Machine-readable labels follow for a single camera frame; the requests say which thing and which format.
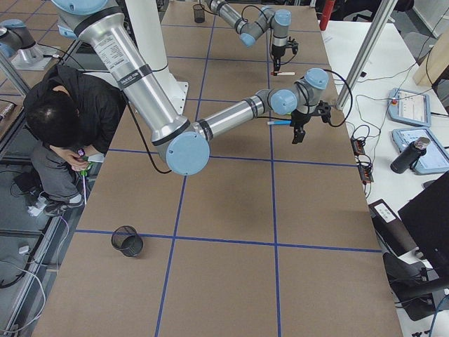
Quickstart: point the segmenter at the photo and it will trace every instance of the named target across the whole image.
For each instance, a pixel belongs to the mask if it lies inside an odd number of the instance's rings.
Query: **red object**
[[[330,19],[330,15],[332,14],[332,10],[334,9],[335,0],[326,0],[326,4],[324,5],[323,15],[321,16],[320,21],[320,29],[321,31],[326,30],[328,26],[328,22]]]

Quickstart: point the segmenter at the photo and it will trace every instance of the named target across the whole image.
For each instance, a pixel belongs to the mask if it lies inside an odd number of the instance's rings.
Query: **black hair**
[[[37,138],[56,147],[71,147],[80,136],[75,102],[62,91],[44,93],[26,111],[28,126]]]

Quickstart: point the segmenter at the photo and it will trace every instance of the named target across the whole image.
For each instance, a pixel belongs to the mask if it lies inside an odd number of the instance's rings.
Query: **black shirt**
[[[38,98],[56,86],[64,86],[78,108],[80,145],[93,145],[101,153],[106,153],[126,106],[120,90],[98,77],[55,65],[27,94],[23,102],[25,114]]]

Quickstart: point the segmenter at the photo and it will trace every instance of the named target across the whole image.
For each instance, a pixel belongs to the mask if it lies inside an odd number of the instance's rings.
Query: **table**
[[[302,46],[284,70],[329,67],[314,10],[288,9]],[[190,119],[294,80],[269,76],[267,36],[243,49],[192,4],[170,3],[163,35]],[[291,145],[289,127],[252,121],[214,139],[199,174],[162,176],[124,115],[33,336],[398,336],[347,132],[307,131]],[[121,225],[139,258],[112,248]]]
[[[323,40],[326,46],[326,51],[329,56],[330,65],[339,72],[343,77],[347,76],[352,61],[355,59],[358,49],[368,31],[370,23],[366,22],[337,22],[331,21],[327,30],[323,32]],[[383,33],[381,34],[378,43],[369,60],[363,69],[367,73],[364,79],[377,79],[381,77],[391,77],[403,70],[407,70],[415,63],[410,51],[405,45],[393,24],[387,24]],[[413,65],[410,73],[403,72],[392,78],[383,78],[376,81],[365,81],[357,83],[353,90],[354,97],[357,95],[367,95],[372,98],[387,98],[392,88],[401,87],[411,91],[423,92],[429,87],[417,86],[413,81],[413,74],[418,66]],[[431,98],[431,111],[439,114],[446,114],[444,107],[436,94],[430,90],[427,91]],[[422,183],[437,179],[441,174],[432,174],[419,176],[411,170],[405,173],[396,174],[390,168],[390,163],[398,156],[398,150],[391,139],[391,130],[396,128],[407,128],[406,124],[392,121],[389,117],[385,118],[387,103],[385,100],[374,101],[368,98],[360,97],[360,111],[358,113],[357,106],[354,106],[353,112],[348,120],[355,126],[364,124],[361,116],[374,125],[380,126],[382,122],[382,133],[378,145],[376,147],[376,139],[368,140],[366,144],[366,152],[374,157],[375,150],[375,164],[372,184],[372,190],[368,196],[368,203],[383,199],[396,212],[404,206],[408,200],[422,191]],[[349,110],[349,102],[344,107],[344,112]],[[432,116],[431,131],[440,140],[443,145],[449,144],[449,118]],[[348,126],[349,134],[354,129]],[[359,136],[366,135],[366,128],[361,130]],[[371,128],[371,135],[376,136],[377,131]],[[401,258],[408,263],[416,262],[413,253],[407,253]],[[407,316],[404,310],[398,309],[398,316],[401,321],[401,327],[404,336],[411,336],[413,333],[428,330],[430,327],[432,317],[426,317],[420,321],[413,322]],[[435,326],[435,336],[444,336],[449,331],[449,313],[441,312],[438,314],[437,323]]]

